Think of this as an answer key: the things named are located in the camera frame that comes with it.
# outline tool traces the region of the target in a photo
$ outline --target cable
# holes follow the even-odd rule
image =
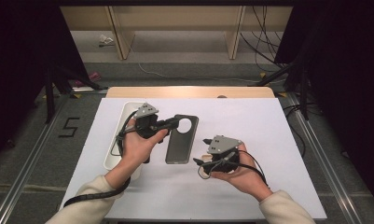
[[[258,49],[254,48],[245,38],[244,36],[242,35],[242,33],[240,33],[240,36],[242,37],[242,39],[244,40],[244,42],[248,45],[248,47],[250,47],[253,51],[255,51],[257,54],[259,54],[260,56],[262,56],[263,58],[265,58],[266,60],[268,60],[269,62],[273,63],[274,65],[282,68],[279,64],[275,63],[274,60],[268,58],[267,56],[265,56],[262,52],[260,52]]]
[[[111,148],[111,152],[110,154],[112,156],[122,156],[122,151],[123,151],[123,139],[125,138],[125,129],[126,129],[126,126],[128,125],[129,123],[129,120],[131,120],[131,118],[134,116],[134,114],[137,112],[137,110],[133,111],[125,120],[125,122],[123,123],[122,125],[122,129],[120,129],[118,135],[116,136],[116,139],[115,139],[115,142],[113,143],[113,146]],[[114,150],[114,145],[117,144],[118,145],[118,151],[119,151],[119,154],[114,154],[113,150]]]
[[[276,47],[276,48],[279,48],[278,45],[275,45],[275,44],[269,43],[269,42],[267,42],[267,41],[265,41],[265,40],[263,40],[263,39],[260,39],[258,36],[256,36],[256,34],[254,34],[254,32],[251,32],[251,34],[252,34],[256,39],[259,39],[261,42],[263,42],[263,43],[265,43],[265,44],[270,44],[270,45],[272,45],[272,46],[274,46],[274,47]]]
[[[266,185],[268,185],[268,183],[267,183],[267,181],[266,181],[266,177],[265,177],[265,175],[264,175],[264,173],[263,173],[263,170],[262,170],[261,166],[259,165],[259,163],[257,162],[257,160],[256,160],[256,159],[255,159],[255,158],[254,158],[250,153],[248,153],[248,152],[246,152],[246,151],[238,150],[238,152],[242,152],[242,153],[245,153],[245,154],[247,154],[248,156],[250,156],[250,157],[254,160],[254,162],[256,163],[256,165],[258,166],[258,168],[259,168],[260,171],[259,171],[257,168],[255,168],[255,167],[253,167],[253,166],[250,166],[250,165],[246,165],[246,164],[242,164],[242,163],[239,163],[239,162],[234,162],[234,161],[229,161],[229,160],[221,159],[221,160],[219,160],[219,161],[207,161],[207,162],[202,163],[202,164],[199,166],[199,168],[198,168],[198,174],[199,174],[199,176],[200,176],[202,179],[208,179],[208,178],[211,177],[211,173],[212,173],[212,171],[215,170],[215,167],[217,167],[217,166],[219,166],[219,165],[230,164],[230,165],[236,165],[236,166],[244,167],[244,168],[247,168],[247,169],[250,169],[250,170],[256,172],[257,174],[259,174],[259,176],[261,177],[262,181],[263,181]],[[213,165],[213,164],[214,164],[215,166],[213,166],[213,167],[210,169],[210,172],[209,172],[209,174],[207,174],[207,177],[202,176],[201,173],[200,173],[200,169],[201,169],[203,166],[208,166],[208,165]]]
[[[131,52],[134,52],[132,46],[129,45],[126,41],[125,41],[125,43],[126,43],[126,45],[129,47],[129,49],[131,50]],[[242,79],[242,78],[171,77],[171,76],[164,76],[164,75],[159,74],[159,73],[157,73],[157,72],[149,72],[149,71],[146,71],[140,63],[138,63],[138,65],[139,65],[140,69],[141,69],[143,72],[147,73],[147,74],[150,74],[150,75],[156,75],[156,76],[159,76],[159,77],[166,77],[166,78],[182,78],[182,79],[190,79],[190,80],[210,79],[210,80],[218,80],[218,81],[236,80],[236,81],[253,82],[253,83],[258,83],[258,82],[261,81],[261,80],[257,80],[257,81],[255,81],[255,80],[248,80],[248,79]]]
[[[271,41],[270,41],[270,39],[269,39],[269,37],[268,37],[268,34],[267,34],[267,31],[266,31],[266,16],[267,16],[267,13],[268,13],[268,7],[267,6],[264,6],[263,8],[262,8],[262,10],[263,10],[263,12],[262,12],[262,17],[263,17],[263,22],[261,23],[261,20],[259,19],[259,17],[257,16],[257,14],[256,14],[256,10],[255,10],[255,8],[254,8],[254,6],[252,6],[252,8],[253,8],[253,11],[254,11],[254,14],[256,15],[256,19],[257,19],[257,21],[258,21],[258,23],[259,23],[259,27],[261,28],[261,33],[260,33],[260,35],[259,35],[259,37],[258,37],[258,43],[259,43],[259,40],[261,40],[261,36],[262,36],[262,34],[265,36],[265,38],[266,38],[266,42],[265,41],[263,41],[263,42],[265,42],[265,43],[267,43],[268,44],[268,49],[269,49],[269,52],[270,52],[270,54],[271,54],[271,56],[273,57],[273,60],[274,60],[274,55],[273,55],[273,53],[272,53],[272,51],[271,51],[271,49],[273,50],[273,52],[276,54],[276,56],[279,58],[279,56],[277,55],[277,50],[274,48],[274,46],[275,45],[273,45],[272,43],[271,43]]]
[[[74,198],[67,200],[67,202],[64,203],[63,207],[66,207],[73,203],[79,203],[79,202],[95,200],[95,199],[104,199],[104,198],[110,198],[110,197],[116,196],[120,194],[121,192],[123,192],[129,186],[130,183],[131,183],[131,178],[129,177],[119,189],[111,190],[111,191],[104,192],[104,193],[78,195]]]
[[[289,127],[291,128],[291,130],[297,135],[297,137],[300,139],[300,141],[302,142],[302,152],[301,152],[301,157],[304,158],[305,154],[306,154],[306,144],[305,144],[305,141],[303,141],[303,138],[302,136],[297,132],[297,130],[289,123],[289,116],[293,113],[293,112],[296,112],[298,110],[300,110],[300,105],[290,105],[290,106],[287,106],[285,108],[283,108],[283,111],[285,111],[286,109],[289,109],[291,108],[291,110],[286,114],[285,118],[286,118],[286,121],[288,122],[288,125]]]

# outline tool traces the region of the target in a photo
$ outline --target cream sleeve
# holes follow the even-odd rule
[[[83,185],[76,195],[103,193],[111,190],[114,189],[108,185],[105,177],[103,175],[99,175],[93,181]],[[111,198],[72,203],[60,210],[50,220],[48,220],[47,223],[98,224],[109,212],[114,204],[114,201],[120,198],[122,195],[123,193],[120,193],[119,195]]]
[[[276,191],[263,200],[259,208],[270,224],[314,223],[309,213],[283,190]]]

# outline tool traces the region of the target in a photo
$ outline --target wrist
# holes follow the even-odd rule
[[[268,188],[268,186],[265,183],[262,182],[262,184],[250,190],[249,194],[256,198],[259,202],[262,202],[263,200],[271,196],[273,192]]]
[[[110,170],[104,177],[113,189],[119,189],[133,174],[138,165],[121,160],[116,167]]]

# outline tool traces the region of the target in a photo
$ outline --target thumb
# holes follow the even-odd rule
[[[166,136],[167,132],[168,132],[167,129],[160,130],[154,136],[150,137],[149,140],[153,144],[157,144],[158,142],[160,142]]]

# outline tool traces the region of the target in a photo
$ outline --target finger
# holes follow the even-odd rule
[[[223,173],[223,172],[211,172],[211,177],[228,181],[229,174],[226,174],[226,173]]]
[[[247,148],[245,147],[245,144],[244,144],[244,143],[242,143],[241,145],[239,145],[239,146],[238,146],[238,149],[239,149],[240,151],[247,151]]]
[[[128,122],[128,126],[133,126],[136,123],[135,119],[130,119]]]
[[[167,132],[168,132],[167,129],[160,130],[154,136],[150,137],[149,140],[152,143],[157,144],[166,136]]]
[[[245,147],[245,144],[239,145],[238,150],[240,150],[242,152],[242,153],[240,153],[240,162],[241,163],[256,167],[256,164],[255,164],[254,160],[246,154],[248,152],[247,152],[247,148]]]

